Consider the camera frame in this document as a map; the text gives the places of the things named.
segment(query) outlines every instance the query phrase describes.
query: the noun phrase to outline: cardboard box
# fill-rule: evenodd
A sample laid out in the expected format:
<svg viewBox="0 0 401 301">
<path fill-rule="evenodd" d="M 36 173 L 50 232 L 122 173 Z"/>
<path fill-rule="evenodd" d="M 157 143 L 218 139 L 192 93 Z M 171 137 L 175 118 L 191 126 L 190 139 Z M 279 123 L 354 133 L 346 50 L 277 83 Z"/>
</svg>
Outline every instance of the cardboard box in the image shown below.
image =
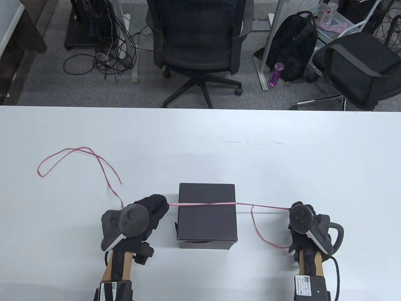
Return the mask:
<svg viewBox="0 0 401 301">
<path fill-rule="evenodd" d="M 235 186 L 234 184 L 180 183 L 178 202 L 235 202 Z M 176 230 L 180 248 L 228 250 L 238 240 L 235 205 L 179 207 Z"/>
</svg>

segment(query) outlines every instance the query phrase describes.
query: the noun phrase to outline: caster wheel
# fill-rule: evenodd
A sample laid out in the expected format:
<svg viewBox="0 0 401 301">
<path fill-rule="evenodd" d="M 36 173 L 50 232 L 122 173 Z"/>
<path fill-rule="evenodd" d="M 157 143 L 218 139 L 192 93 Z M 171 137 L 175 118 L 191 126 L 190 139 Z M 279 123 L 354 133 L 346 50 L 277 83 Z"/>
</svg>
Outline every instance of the caster wheel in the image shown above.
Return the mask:
<svg viewBox="0 0 401 301">
<path fill-rule="evenodd" d="M 317 73 L 310 74 L 306 77 L 307 83 L 313 83 L 319 79 L 319 75 Z"/>
<path fill-rule="evenodd" d="M 240 96 L 242 94 L 242 88 L 235 89 L 234 94 Z"/>
<path fill-rule="evenodd" d="M 163 72 L 163 76 L 164 76 L 165 78 L 170 78 L 170 76 L 171 76 L 170 71 L 169 71 L 168 69 L 166 69 L 166 70 Z"/>
</svg>

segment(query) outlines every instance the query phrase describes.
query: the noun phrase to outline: qr code label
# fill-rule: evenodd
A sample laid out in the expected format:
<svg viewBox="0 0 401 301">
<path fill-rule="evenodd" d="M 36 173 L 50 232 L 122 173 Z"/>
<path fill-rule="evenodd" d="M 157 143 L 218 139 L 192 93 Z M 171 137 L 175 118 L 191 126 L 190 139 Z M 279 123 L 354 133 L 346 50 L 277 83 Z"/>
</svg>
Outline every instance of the qr code label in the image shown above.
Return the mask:
<svg viewBox="0 0 401 301">
<path fill-rule="evenodd" d="M 117 293 L 117 282 L 112 282 L 111 283 L 111 293 L 113 294 L 113 301 L 115 301 L 115 295 Z M 104 292 L 104 283 L 101 283 L 101 285 L 100 285 L 99 294 L 100 294 L 99 300 L 100 301 L 106 301 L 106 295 L 105 295 L 105 292 Z"/>
<path fill-rule="evenodd" d="M 295 291 L 298 296 L 312 296 L 310 277 L 295 275 Z"/>
</svg>

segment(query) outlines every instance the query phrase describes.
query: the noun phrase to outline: robotic hand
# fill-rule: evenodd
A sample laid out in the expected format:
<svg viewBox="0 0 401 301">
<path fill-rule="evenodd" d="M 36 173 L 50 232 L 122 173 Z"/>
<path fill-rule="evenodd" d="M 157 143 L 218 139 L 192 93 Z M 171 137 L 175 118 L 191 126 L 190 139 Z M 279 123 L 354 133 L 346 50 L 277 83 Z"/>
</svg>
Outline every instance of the robotic hand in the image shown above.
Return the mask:
<svg viewBox="0 0 401 301">
<path fill-rule="evenodd" d="M 157 228 L 168 209 L 166 198 L 154 194 L 129 204 L 123 210 L 108 210 L 102 215 L 101 249 L 106 251 L 106 270 L 93 301 L 132 300 L 132 259 L 145 264 L 153 256 L 154 250 L 145 240 Z M 107 253 L 111 250 L 107 263 Z"/>
<path fill-rule="evenodd" d="M 337 239 L 332 245 L 329 228 L 337 230 Z M 311 205 L 296 202 L 290 208 L 290 224 L 288 226 L 292 237 L 292 244 L 288 252 L 294 253 L 294 260 L 298 262 L 299 275 L 295 281 L 295 301 L 330 301 L 330 292 L 326 289 L 322 263 L 332 258 L 341 246 L 344 229 L 341 225 L 330 222 L 330 216 L 316 215 Z M 336 300 L 339 295 L 339 279 Z"/>
</svg>

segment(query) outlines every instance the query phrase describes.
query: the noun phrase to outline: black backpack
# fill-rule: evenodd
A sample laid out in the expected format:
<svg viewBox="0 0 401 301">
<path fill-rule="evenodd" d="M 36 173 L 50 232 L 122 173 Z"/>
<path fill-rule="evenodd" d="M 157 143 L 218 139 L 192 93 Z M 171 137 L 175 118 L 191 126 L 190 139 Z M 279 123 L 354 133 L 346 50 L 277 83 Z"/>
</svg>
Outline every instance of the black backpack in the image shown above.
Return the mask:
<svg viewBox="0 0 401 301">
<path fill-rule="evenodd" d="M 278 28 L 271 43 L 266 65 L 273 70 L 276 63 L 284 64 L 280 78 L 294 81 L 304 75 L 304 71 L 313 54 L 318 39 L 318 32 L 313 14 L 302 11 L 286 18 Z M 265 48 L 253 55 L 262 59 Z"/>
</svg>

